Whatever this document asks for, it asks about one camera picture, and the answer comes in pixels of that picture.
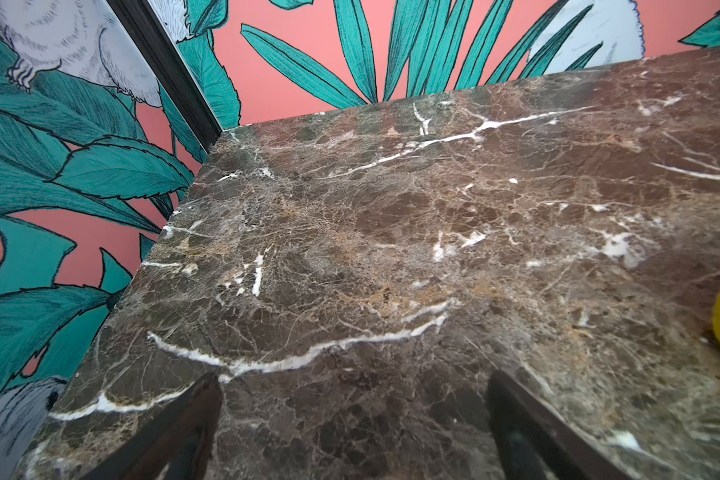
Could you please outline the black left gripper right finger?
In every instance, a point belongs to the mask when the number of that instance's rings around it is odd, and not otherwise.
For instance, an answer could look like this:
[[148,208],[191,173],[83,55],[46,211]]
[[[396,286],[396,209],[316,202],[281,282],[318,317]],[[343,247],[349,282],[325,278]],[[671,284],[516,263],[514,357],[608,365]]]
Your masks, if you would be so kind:
[[628,477],[503,371],[489,379],[486,408],[507,479]]

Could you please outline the black corner frame post left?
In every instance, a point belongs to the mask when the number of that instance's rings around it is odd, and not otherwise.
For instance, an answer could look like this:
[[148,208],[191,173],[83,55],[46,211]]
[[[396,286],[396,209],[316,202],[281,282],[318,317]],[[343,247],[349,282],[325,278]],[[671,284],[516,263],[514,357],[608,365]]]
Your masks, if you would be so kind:
[[108,0],[118,20],[206,153],[222,128],[148,1]]

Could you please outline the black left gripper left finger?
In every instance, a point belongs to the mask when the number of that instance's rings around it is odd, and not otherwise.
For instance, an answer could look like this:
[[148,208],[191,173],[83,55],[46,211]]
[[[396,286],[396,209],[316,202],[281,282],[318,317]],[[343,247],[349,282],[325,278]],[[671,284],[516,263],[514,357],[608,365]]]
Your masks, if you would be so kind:
[[204,374],[85,477],[203,479],[222,400],[219,376]]

